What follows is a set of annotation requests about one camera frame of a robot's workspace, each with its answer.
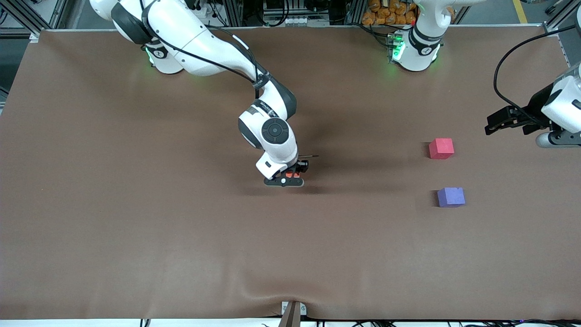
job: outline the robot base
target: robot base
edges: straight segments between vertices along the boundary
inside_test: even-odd
[[[390,61],[398,63],[402,68],[412,72],[420,72],[430,66],[436,60],[437,52],[440,45],[435,50],[426,48],[430,51],[428,55],[420,55],[418,50],[411,46],[409,30],[397,31],[391,36],[390,43],[394,45],[389,50]]]

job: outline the black bracket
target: black bracket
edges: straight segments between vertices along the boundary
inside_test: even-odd
[[[268,83],[268,81],[270,81],[271,77],[272,77],[272,75],[270,75],[269,72],[259,74],[258,80],[255,81],[254,83],[252,83],[252,87],[254,87],[255,90],[260,90],[261,88],[263,88],[266,85],[266,83]]]
[[[579,145],[581,146],[581,133],[571,133],[561,126],[552,124],[553,130],[548,134],[549,142],[555,145]]]
[[[273,179],[265,178],[264,184],[266,186],[278,187],[302,187],[304,186],[304,180],[300,177],[300,174],[306,172],[308,169],[309,161],[299,160],[285,171],[277,174]]]
[[[523,114],[516,107],[508,105],[499,111],[493,113],[486,118],[488,125],[484,127],[486,135],[491,135],[492,133],[505,129],[505,128],[516,128],[522,126],[522,132],[525,135],[531,134],[534,131],[545,128],[537,123],[533,122],[525,114]]]

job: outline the red cube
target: red cube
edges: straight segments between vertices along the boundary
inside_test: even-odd
[[[454,154],[451,138],[436,138],[430,143],[430,158],[448,159]]]

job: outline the green indicator light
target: green indicator light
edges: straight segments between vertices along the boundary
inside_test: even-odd
[[[403,51],[406,48],[406,43],[402,42],[400,43],[394,50],[393,50],[393,59],[394,60],[399,60],[401,59],[401,55],[403,53]]]
[[[149,62],[153,64],[153,58],[151,58],[151,54],[149,53],[149,50],[147,48],[145,48],[145,52],[147,53],[147,56],[149,57]]]

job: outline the yellow floor line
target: yellow floor line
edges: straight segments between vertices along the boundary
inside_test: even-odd
[[[525,11],[522,9],[522,4],[520,0],[512,0],[512,4],[514,4],[514,9],[517,11],[518,21],[521,24],[526,24],[528,21],[526,20]]]

